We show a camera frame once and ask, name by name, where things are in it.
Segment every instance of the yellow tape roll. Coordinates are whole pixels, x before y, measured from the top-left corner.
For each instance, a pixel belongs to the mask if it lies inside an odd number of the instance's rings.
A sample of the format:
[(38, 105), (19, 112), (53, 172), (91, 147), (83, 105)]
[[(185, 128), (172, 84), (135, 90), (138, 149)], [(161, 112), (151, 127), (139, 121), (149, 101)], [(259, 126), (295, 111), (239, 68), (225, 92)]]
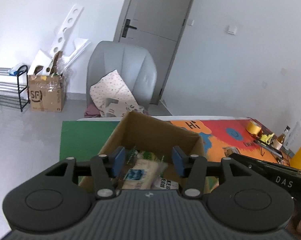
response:
[(250, 134), (257, 135), (260, 132), (260, 130), (261, 130), (261, 126), (258, 123), (250, 120), (249, 123), (248, 123), (248, 125), (247, 125), (247, 127), (246, 127), (246, 130)]

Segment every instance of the white wall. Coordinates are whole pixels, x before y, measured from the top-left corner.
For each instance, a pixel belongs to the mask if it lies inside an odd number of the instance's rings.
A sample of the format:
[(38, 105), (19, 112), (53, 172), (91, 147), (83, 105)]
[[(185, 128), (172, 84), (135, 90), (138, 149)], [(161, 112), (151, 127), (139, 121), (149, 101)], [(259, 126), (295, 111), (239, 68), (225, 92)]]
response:
[(0, 0), (0, 67), (31, 64), (39, 49), (49, 51), (55, 34), (72, 6), (84, 6), (65, 49), (69, 55), (75, 37), (91, 40), (72, 64), (68, 92), (86, 93), (90, 55), (103, 40), (112, 41), (124, 0)]
[[(194, 0), (189, 19), (162, 97), (168, 110), (249, 116), (277, 134), (293, 126), (301, 111), (301, 0)], [(229, 24), (236, 36), (225, 32)], [(301, 135), (292, 149), (300, 145)]]

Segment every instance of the gray leather chair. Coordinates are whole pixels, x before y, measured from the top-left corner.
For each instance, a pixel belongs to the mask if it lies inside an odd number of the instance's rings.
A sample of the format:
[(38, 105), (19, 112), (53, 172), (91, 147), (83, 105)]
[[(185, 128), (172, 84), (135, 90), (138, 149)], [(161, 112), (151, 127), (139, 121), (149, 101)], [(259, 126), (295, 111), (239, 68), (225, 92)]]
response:
[(98, 43), (89, 60), (86, 80), (87, 105), (92, 103), (90, 87), (115, 69), (137, 103), (147, 110), (157, 80), (153, 58), (147, 49), (114, 41)]

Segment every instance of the black door handle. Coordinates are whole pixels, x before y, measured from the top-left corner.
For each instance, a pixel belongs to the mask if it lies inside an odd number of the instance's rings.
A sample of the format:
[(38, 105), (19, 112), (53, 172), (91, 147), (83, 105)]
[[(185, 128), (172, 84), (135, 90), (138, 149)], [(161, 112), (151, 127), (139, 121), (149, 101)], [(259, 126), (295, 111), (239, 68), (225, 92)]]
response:
[(129, 24), (130, 24), (130, 19), (126, 19), (125, 27), (124, 27), (123, 35), (122, 35), (122, 37), (124, 37), (124, 38), (126, 38), (127, 32), (128, 32), (128, 29), (129, 29), (129, 28), (134, 29), (134, 30), (137, 30), (137, 27), (131, 26), (131, 25), (129, 25)]

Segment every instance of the brown cardboard box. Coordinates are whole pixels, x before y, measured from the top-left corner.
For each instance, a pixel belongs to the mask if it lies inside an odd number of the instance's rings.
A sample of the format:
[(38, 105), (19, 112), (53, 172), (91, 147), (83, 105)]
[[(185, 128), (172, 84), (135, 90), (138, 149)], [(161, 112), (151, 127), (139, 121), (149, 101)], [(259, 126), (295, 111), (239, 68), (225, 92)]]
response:
[[(155, 153), (159, 158), (165, 155), (168, 167), (163, 177), (184, 185), (186, 179), (181, 179), (172, 162), (172, 148), (179, 146), (186, 155), (197, 154), (204, 156), (204, 142), (195, 132), (172, 125), (137, 112), (128, 112), (112, 132), (99, 154), (109, 155), (118, 146)], [(84, 177), (79, 184), (88, 191), (92, 191), (91, 177)]]
[(61, 112), (65, 90), (63, 76), (28, 76), (30, 106), (33, 111)]

